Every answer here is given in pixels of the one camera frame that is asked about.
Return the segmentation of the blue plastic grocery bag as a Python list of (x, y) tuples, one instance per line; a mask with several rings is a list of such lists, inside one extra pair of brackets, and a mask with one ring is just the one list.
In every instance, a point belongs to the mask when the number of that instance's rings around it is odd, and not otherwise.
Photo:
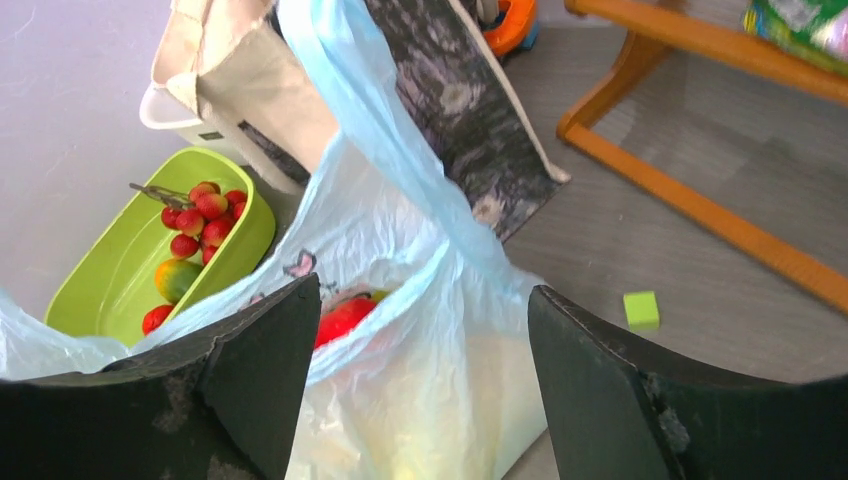
[(515, 268), (402, 106), (361, 1), (292, 1), (290, 46), (340, 122), (272, 256), (125, 349), (1, 302), (1, 384), (93, 374), (316, 274), (321, 317), (377, 302), (315, 350), (281, 479), (500, 479), (546, 427)]

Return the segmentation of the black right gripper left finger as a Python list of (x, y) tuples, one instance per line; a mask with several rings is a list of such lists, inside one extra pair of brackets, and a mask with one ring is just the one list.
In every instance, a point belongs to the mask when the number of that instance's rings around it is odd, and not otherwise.
[(310, 274), (93, 374), (1, 384), (5, 479), (281, 479), (321, 300)]

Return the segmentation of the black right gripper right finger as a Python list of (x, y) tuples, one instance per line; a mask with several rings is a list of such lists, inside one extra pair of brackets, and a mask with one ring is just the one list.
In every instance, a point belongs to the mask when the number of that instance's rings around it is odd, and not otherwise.
[(563, 479), (843, 479), (847, 379), (754, 377), (683, 356), (548, 286), (529, 338)]

